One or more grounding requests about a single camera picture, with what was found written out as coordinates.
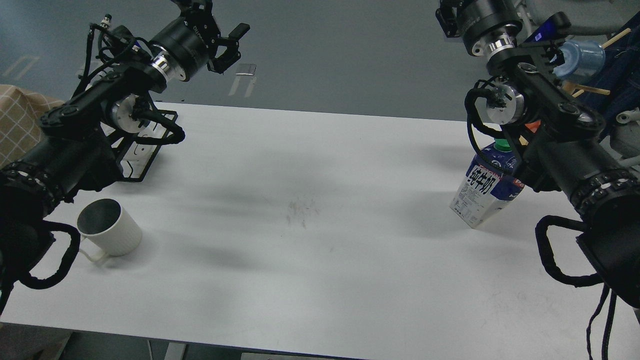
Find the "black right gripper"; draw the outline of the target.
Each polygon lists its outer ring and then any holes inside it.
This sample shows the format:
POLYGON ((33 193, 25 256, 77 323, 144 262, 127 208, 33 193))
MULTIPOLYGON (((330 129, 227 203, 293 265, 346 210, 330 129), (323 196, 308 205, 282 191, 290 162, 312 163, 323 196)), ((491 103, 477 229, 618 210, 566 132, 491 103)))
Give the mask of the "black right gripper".
POLYGON ((523 28, 510 0, 439 0, 435 16, 446 38, 461 39, 474 57, 515 48, 523 28))

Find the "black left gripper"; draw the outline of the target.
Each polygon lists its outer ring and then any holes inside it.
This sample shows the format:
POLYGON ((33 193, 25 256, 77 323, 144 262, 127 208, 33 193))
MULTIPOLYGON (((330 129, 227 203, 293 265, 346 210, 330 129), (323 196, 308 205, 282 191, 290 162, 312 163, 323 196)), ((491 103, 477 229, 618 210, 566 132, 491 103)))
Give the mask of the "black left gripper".
POLYGON ((162 28, 150 41, 151 66, 166 82, 188 82, 199 70, 223 75, 240 58, 239 41, 250 30, 239 23, 226 37, 213 16, 211 0, 174 0, 178 18, 162 28), (225 51, 217 55, 218 46, 225 51))

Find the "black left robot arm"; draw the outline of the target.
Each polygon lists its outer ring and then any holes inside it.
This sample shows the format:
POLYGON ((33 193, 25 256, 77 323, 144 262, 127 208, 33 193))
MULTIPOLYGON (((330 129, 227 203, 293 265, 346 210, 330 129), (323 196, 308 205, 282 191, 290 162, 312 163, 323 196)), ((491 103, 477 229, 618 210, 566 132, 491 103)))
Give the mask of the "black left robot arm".
POLYGON ((16 283, 50 289, 66 278, 80 250, 72 225, 47 221, 79 191, 121 182, 121 161, 133 144, 178 144, 185 130, 155 106, 171 79, 187 82, 199 70, 222 74, 242 54, 250 30, 238 24, 223 36, 210 0, 178 0, 178 18, 151 40, 135 36, 112 16, 90 23, 86 58, 69 100, 39 118, 43 139, 1 169, 1 308, 16 283))

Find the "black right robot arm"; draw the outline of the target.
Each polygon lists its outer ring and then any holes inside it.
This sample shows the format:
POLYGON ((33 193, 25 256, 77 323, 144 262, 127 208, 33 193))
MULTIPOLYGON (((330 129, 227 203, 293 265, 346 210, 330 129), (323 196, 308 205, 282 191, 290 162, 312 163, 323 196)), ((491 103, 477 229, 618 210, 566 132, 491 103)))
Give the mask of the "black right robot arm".
POLYGON ((535 239, 551 278, 576 288, 603 285, 594 315, 609 301, 601 349, 606 360, 617 299, 639 309, 639 178, 599 144, 605 118, 562 89, 553 73, 565 62, 560 46, 570 34, 570 19, 554 13, 518 43, 523 22, 510 0, 441 0, 435 15, 446 37, 462 39, 469 55, 487 60, 490 80, 479 80, 464 100, 476 155, 490 165, 473 129, 505 139, 518 164, 493 170, 535 192, 564 192, 579 214, 580 220, 544 216, 535 239), (561 271, 547 235, 551 226, 579 232, 577 244, 594 274, 561 271))

